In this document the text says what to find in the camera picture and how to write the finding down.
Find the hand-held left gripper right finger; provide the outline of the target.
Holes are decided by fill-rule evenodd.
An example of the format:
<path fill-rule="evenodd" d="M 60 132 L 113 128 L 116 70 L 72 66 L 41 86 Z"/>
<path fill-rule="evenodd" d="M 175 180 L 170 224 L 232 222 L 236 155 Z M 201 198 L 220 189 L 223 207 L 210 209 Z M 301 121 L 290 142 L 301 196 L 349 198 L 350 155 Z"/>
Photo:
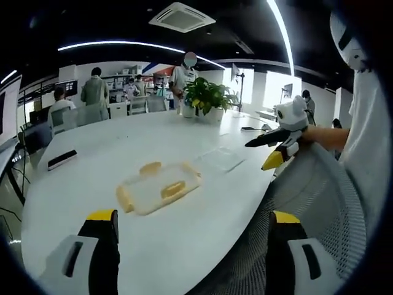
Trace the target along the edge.
<path fill-rule="evenodd" d="M 342 285 L 333 257 L 309 238 L 294 215 L 272 211 L 266 255 L 266 294 L 335 294 Z"/>

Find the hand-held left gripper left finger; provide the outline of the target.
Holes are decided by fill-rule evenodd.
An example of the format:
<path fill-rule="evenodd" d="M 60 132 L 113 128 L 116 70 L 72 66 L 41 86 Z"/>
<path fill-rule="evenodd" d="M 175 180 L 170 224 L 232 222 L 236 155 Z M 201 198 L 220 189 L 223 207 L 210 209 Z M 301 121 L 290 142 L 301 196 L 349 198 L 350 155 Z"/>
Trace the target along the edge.
<path fill-rule="evenodd" d="M 47 294 L 117 294 L 118 211 L 90 213 L 80 231 L 49 254 L 38 282 Z"/>

